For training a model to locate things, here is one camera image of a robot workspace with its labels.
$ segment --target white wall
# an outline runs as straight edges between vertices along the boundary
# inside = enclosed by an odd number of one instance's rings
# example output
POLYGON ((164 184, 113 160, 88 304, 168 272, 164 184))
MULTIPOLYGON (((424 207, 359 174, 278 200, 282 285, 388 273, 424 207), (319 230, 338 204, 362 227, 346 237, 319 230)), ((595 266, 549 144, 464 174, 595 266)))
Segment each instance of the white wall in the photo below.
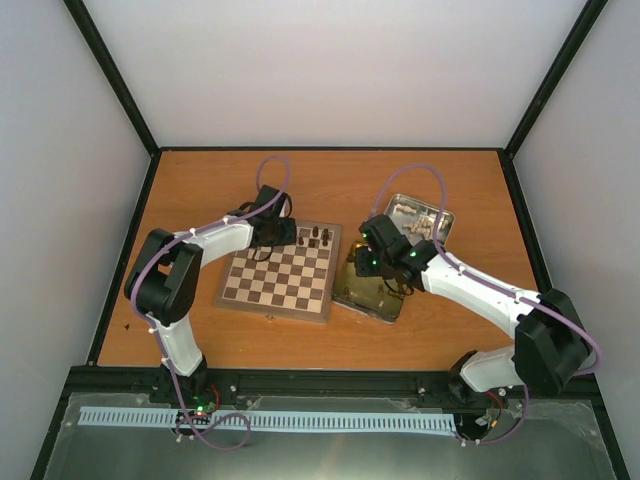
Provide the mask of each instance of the white wall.
POLYGON ((640 478, 640 3, 609 2, 516 167, 555 285, 602 346, 597 375, 640 478))
POLYGON ((585 0, 88 0, 161 145, 506 145, 585 0))
POLYGON ((148 156, 62 0, 2 2, 0 65, 0 476, 23 479, 86 360, 148 156))

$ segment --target orange wooden surface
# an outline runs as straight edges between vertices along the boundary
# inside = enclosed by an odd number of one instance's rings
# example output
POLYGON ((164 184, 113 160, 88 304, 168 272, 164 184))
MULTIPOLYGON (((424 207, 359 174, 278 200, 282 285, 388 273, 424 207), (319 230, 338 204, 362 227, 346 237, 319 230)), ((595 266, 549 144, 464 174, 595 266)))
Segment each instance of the orange wooden surface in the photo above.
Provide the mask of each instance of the orange wooden surface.
MULTIPOLYGON (((255 198, 255 171, 269 152, 165 152, 133 249, 135 259, 154 228, 186 230, 219 219, 255 198)), ((398 167, 426 162, 442 172, 447 209, 456 220, 447 249, 497 278, 535 289, 531 267, 495 152, 285 152, 292 166, 289 193, 295 218, 343 227, 339 264, 386 178, 398 167)), ((263 183, 280 186, 284 169, 274 161, 263 183)), ((425 171, 398 177, 394 193, 437 205, 438 184, 425 171)), ((407 298, 395 325, 331 305, 327 325, 215 308, 225 259, 200 274, 191 322, 211 367, 433 370, 449 368, 469 350, 492 350, 509 339, 474 313, 437 296, 407 298)), ((100 365, 158 365, 160 353, 147 325, 121 294, 109 325, 100 365)))

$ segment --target wooden chessboard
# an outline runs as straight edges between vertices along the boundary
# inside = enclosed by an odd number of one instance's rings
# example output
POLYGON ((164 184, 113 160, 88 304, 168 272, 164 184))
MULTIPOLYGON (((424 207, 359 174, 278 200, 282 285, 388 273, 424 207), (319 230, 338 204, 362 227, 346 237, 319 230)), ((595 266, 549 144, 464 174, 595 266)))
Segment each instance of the wooden chessboard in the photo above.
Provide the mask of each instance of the wooden chessboard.
POLYGON ((296 244, 274 247, 267 260, 259 261, 267 257, 269 247, 229 255, 216 305, 326 323, 341 227, 307 221, 296 221, 296 226, 296 244))

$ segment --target white robotic arm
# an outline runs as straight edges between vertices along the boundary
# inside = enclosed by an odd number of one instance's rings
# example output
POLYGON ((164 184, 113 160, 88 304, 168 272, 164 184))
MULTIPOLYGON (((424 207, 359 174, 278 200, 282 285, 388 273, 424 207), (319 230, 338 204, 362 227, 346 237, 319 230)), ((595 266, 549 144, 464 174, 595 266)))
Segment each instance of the white robotic arm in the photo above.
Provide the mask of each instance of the white robotic arm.
POLYGON ((454 365, 450 389, 461 402, 470 397, 470 390, 485 392, 522 384, 557 395, 589 356, 591 348, 582 338, 532 306, 542 304, 581 327, 571 301, 562 292, 551 289, 541 295, 506 284, 451 253, 443 258, 432 241, 412 246, 386 215, 369 219, 360 232, 369 246, 356 251, 357 275, 393 278, 405 288, 446 297, 515 340, 514 345, 493 352, 469 352, 454 365), (513 292, 515 299, 495 286, 513 292))
MULTIPOLYGON (((174 235, 180 236, 185 232, 177 232, 174 235)), ((197 245, 202 249, 202 260, 200 269, 228 253, 244 250, 251 243, 253 238, 253 227, 246 221, 240 221, 221 226, 202 235, 195 235, 184 241, 187 244, 197 245)), ((169 358, 173 362, 178 375, 189 377, 195 372, 202 362, 202 352, 196 345, 189 314, 175 323, 168 326, 162 324, 151 313, 147 313, 155 328, 160 333, 162 344, 169 358)))

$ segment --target metal plate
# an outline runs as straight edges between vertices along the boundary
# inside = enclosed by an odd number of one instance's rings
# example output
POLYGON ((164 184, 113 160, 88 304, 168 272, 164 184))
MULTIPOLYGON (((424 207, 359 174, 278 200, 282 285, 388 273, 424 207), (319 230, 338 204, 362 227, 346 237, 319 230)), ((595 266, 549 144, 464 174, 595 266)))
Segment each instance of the metal plate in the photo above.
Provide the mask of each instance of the metal plate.
MULTIPOLYGON (((381 278, 356 275, 355 251, 361 246, 366 244, 354 242, 351 246, 333 284, 333 301, 369 317, 394 323, 400 315, 404 297, 390 292, 381 278)), ((398 288, 395 280, 388 280, 388 283, 392 288, 398 288)))
MULTIPOLYGON (((418 233, 412 234, 411 231, 407 227, 405 227, 405 225, 418 222, 423 219, 432 225, 435 222, 438 210, 438 207, 421 202, 420 200, 416 200, 415 198, 396 193, 391 198, 389 206, 384 211, 384 214, 391 218, 391 220, 393 220, 393 223, 396 227, 398 227, 400 233, 407 236, 409 242, 411 242, 411 245, 415 245, 423 239, 423 235, 418 233), (415 210, 415 213, 402 211, 402 207, 409 207, 415 210)), ((443 212, 442 225, 440 227, 440 231, 438 232, 438 240, 440 240, 440 243, 443 245, 445 244, 447 238, 449 237, 449 234, 451 233, 451 227, 453 226, 454 220, 455 216, 453 215, 453 213, 447 210, 443 212)))

